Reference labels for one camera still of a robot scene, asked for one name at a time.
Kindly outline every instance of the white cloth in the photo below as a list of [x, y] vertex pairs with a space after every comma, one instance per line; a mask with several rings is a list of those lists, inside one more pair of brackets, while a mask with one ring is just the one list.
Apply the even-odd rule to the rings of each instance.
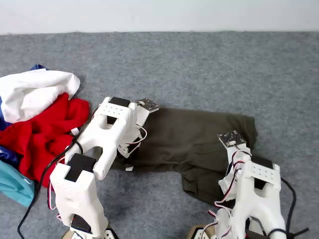
[[1, 110], [9, 123], [26, 121], [45, 110], [67, 92], [69, 99], [80, 86], [73, 73], [39, 69], [0, 78]]

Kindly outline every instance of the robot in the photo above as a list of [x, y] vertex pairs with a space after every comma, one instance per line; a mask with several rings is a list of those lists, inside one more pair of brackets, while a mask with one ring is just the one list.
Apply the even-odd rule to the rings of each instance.
[[[188, 238], [287, 239], [308, 231], [306, 228], [296, 234], [290, 233], [290, 218], [287, 227], [285, 225], [280, 209], [281, 181], [291, 186], [280, 177], [279, 166], [253, 157], [237, 131], [220, 134], [218, 138], [227, 149], [229, 163], [225, 177], [218, 181], [224, 197], [214, 203], [219, 208], [216, 214], [208, 211], [215, 218], [214, 222], [193, 228]], [[223, 205], [231, 200], [235, 200], [232, 208]], [[290, 214], [295, 202], [294, 197]]]
[[[103, 180], [117, 154], [129, 158], [146, 138], [143, 125], [159, 106], [149, 99], [130, 102], [106, 97], [99, 105], [85, 130], [79, 135], [50, 175], [55, 191], [58, 219], [70, 228], [65, 238], [116, 239], [107, 228], [108, 219], [98, 199], [95, 180]], [[99, 146], [103, 152], [98, 160], [83, 155]]]
[[[58, 219], [69, 227], [63, 239], [118, 239], [108, 227], [95, 182], [105, 178], [117, 156], [128, 159], [138, 150], [147, 136], [143, 125], [149, 114], [158, 109], [147, 98], [130, 102], [106, 97], [99, 105], [76, 144], [65, 153], [64, 163], [57, 163], [50, 175]], [[188, 238], [286, 239], [280, 209], [279, 166], [252, 157], [237, 131], [220, 134], [218, 138], [227, 149], [229, 163], [225, 177], [218, 182], [224, 197], [214, 203], [219, 208], [216, 214], [209, 211], [215, 221], [194, 228]], [[103, 150], [98, 160], [83, 155], [95, 146]], [[132, 165], [127, 165], [127, 171], [132, 169]], [[232, 208], [224, 205], [234, 199]]]

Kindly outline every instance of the red cloth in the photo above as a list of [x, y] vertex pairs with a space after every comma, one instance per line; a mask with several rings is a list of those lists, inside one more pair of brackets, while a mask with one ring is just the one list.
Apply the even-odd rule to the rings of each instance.
[[[22, 155], [19, 171], [29, 179], [40, 181], [49, 162], [71, 143], [68, 132], [82, 126], [89, 117], [87, 101], [69, 101], [68, 97], [64, 93], [41, 114], [0, 131], [0, 145]], [[47, 171], [43, 186], [48, 187], [53, 169], [54, 166]]]

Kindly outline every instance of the olive green pants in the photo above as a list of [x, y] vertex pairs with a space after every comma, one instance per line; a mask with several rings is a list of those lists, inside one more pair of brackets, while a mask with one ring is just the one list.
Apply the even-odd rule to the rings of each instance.
[[[257, 136], [252, 117], [192, 110], [160, 109], [144, 127], [148, 137], [130, 162], [134, 170], [179, 172], [183, 190], [211, 204], [223, 196], [217, 181], [228, 166], [217, 134], [237, 130], [250, 148]], [[114, 167], [124, 169], [126, 162], [118, 157]]]

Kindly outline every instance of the teal fabric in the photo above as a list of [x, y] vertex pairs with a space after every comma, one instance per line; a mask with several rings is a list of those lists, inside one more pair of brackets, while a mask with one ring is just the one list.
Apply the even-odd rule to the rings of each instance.
[[34, 182], [11, 165], [0, 161], [0, 191], [28, 207], [34, 196]]

